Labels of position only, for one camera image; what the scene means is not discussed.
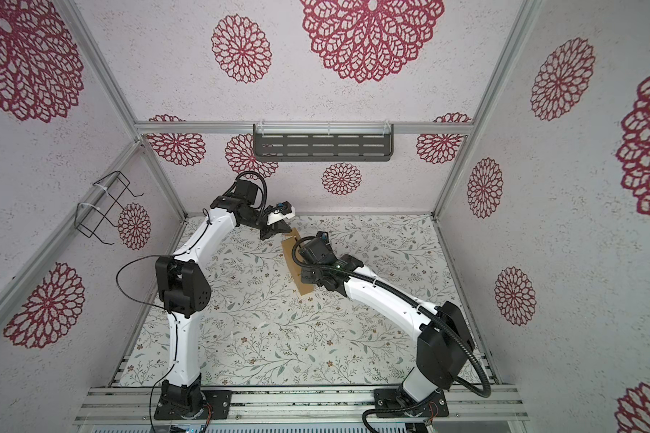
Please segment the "brown cardboard box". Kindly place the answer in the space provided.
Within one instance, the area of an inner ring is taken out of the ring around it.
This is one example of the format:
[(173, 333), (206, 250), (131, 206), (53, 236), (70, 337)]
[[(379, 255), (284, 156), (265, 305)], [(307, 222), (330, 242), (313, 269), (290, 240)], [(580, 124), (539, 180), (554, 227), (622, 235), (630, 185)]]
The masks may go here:
[(282, 241), (283, 248), (283, 257), (287, 268), (292, 277), (292, 281), (295, 284), (296, 291), (300, 296), (308, 295), (315, 291), (315, 286), (309, 283), (302, 282), (302, 269), (296, 264), (294, 258), (292, 258), (292, 250), (296, 243), (301, 239), (301, 236), (296, 228), (294, 228), (288, 234), (285, 234), (285, 238)]

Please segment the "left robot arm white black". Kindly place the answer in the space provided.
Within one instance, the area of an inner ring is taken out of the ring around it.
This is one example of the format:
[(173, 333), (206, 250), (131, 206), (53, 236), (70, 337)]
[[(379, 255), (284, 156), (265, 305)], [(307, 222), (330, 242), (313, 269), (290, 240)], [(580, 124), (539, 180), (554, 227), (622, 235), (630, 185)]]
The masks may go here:
[(158, 298), (171, 330), (170, 368), (160, 382), (157, 420), (194, 420), (208, 413), (200, 372), (200, 312), (211, 300), (203, 267), (235, 228), (246, 226), (267, 240), (292, 231), (295, 210), (287, 202), (267, 206), (267, 183), (255, 171), (243, 171), (205, 209), (204, 221), (173, 254), (155, 263)]

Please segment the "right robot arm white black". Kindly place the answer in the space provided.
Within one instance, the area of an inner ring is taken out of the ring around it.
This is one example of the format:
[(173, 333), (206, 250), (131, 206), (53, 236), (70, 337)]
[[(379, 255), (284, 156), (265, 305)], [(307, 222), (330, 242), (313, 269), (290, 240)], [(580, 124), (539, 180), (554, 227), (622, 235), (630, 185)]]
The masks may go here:
[(457, 382), (483, 396), (489, 379), (460, 308), (423, 301), (379, 277), (358, 258), (337, 256), (329, 234), (305, 236), (292, 248), (305, 283), (357, 301), (390, 320), (415, 344), (415, 366), (398, 388), (397, 400), (411, 406)]

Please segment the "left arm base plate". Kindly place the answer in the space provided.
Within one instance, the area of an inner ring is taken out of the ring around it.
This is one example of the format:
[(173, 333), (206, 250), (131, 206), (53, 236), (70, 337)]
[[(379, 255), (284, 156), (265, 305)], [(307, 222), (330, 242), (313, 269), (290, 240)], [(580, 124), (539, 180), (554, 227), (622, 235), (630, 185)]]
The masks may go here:
[(171, 387), (162, 391), (154, 420), (225, 420), (229, 416), (231, 391), (202, 391)]

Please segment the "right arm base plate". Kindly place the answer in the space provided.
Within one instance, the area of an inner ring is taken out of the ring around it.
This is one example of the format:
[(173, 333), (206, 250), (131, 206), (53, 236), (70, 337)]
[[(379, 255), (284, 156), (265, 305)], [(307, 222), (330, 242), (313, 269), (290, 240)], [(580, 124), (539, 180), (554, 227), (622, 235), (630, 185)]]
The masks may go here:
[(374, 390), (374, 413), (379, 418), (445, 418), (450, 412), (443, 390), (433, 391), (419, 402), (402, 388)]

